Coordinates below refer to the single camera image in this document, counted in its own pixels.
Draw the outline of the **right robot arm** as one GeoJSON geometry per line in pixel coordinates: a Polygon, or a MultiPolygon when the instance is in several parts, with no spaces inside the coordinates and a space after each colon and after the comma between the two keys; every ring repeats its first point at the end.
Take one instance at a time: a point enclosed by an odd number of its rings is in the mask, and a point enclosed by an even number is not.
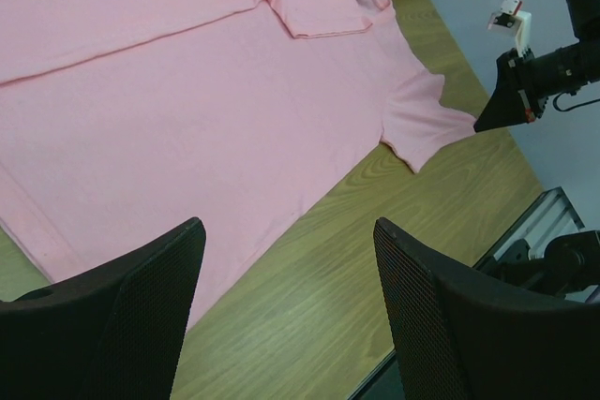
{"type": "Polygon", "coordinates": [[[570,112],[590,102],[561,108],[561,96],[574,96],[599,81],[599,0],[565,0],[577,42],[535,56],[512,49],[496,59],[497,80],[473,129],[483,132],[532,123],[548,102],[558,112],[570,112]]]}

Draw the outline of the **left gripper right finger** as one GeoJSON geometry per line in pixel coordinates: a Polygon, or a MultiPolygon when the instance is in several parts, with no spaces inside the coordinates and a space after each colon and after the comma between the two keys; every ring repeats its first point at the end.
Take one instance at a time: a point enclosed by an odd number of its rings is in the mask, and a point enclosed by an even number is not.
{"type": "Polygon", "coordinates": [[[511,286],[383,217],[373,239],[406,398],[598,398],[597,303],[511,286]]]}

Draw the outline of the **pink t shirt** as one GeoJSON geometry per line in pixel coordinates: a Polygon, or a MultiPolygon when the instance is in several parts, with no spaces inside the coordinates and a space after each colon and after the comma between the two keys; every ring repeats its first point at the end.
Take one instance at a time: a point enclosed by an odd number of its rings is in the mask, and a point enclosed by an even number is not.
{"type": "Polygon", "coordinates": [[[1,224],[53,282],[190,217],[196,322],[380,143],[473,134],[391,0],[1,0],[1,224]]]}

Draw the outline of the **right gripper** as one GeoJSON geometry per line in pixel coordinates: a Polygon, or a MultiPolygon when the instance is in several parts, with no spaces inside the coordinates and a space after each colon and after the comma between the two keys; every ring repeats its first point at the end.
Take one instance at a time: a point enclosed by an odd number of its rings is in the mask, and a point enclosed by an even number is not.
{"type": "Polygon", "coordinates": [[[532,123],[540,119],[548,103],[543,79],[549,72],[549,55],[532,51],[519,57],[516,49],[497,59],[498,80],[487,105],[476,119],[476,133],[532,123]]]}

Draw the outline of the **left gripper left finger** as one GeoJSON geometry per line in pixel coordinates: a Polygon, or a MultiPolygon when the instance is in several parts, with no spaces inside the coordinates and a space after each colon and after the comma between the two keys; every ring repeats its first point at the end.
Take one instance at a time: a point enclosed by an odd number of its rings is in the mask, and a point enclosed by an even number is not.
{"type": "Polygon", "coordinates": [[[3,302],[2,398],[170,398],[205,241],[192,217],[124,256],[3,302]]]}

